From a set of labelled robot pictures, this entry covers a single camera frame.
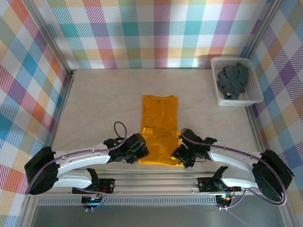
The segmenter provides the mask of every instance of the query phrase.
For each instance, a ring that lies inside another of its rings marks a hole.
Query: orange garment
[[[139,164],[178,166],[170,157],[180,146],[177,108],[178,97],[143,96],[141,134],[150,153]]]

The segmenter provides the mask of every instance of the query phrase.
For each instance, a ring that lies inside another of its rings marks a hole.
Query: plastic basket
[[[229,100],[224,99],[223,93],[218,89],[217,80],[218,73],[227,65],[236,65],[241,63],[248,68],[248,80],[244,88],[245,93],[241,93],[239,99]],[[214,87],[217,94],[218,105],[229,106],[250,106],[254,103],[261,103],[264,100],[264,96],[261,90],[260,82],[257,77],[256,71],[252,65],[250,59],[247,58],[233,58],[233,57],[216,57],[211,59]]]

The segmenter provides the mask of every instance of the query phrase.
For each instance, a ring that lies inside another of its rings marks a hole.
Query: white table surface
[[[142,95],[178,97],[178,128],[190,128],[202,139],[257,151],[244,107],[219,106],[211,70],[77,70],[53,150],[91,147],[115,138],[113,124],[122,121],[129,134],[140,132]],[[120,134],[123,128],[118,127]],[[225,164],[196,163],[193,168],[110,163],[97,170],[216,171]]]

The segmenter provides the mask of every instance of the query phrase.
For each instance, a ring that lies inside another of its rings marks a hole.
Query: colorful checkered backdrop
[[[271,0],[35,0],[77,68],[210,68],[239,56]]]
[[[0,0],[0,227],[17,224],[24,164],[49,143],[66,83],[21,0]]]
[[[303,226],[303,1],[283,1],[252,61],[264,93],[259,132],[294,173],[289,197]]]

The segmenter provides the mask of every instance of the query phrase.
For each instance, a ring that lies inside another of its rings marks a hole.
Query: gray garment
[[[217,85],[224,94],[225,99],[238,99],[240,93],[244,93],[244,88],[248,79],[248,68],[237,63],[236,66],[225,66],[218,74]]]

